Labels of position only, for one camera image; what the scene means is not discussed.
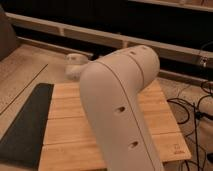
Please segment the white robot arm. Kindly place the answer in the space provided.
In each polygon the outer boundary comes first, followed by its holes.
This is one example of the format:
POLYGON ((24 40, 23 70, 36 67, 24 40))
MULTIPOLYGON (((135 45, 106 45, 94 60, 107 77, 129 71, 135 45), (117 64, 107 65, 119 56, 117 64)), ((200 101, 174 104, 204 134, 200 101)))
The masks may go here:
POLYGON ((77 81, 80 100, 108 171, 164 171, 138 102, 157 77, 160 61, 144 45, 94 61, 71 53, 65 73, 77 81))

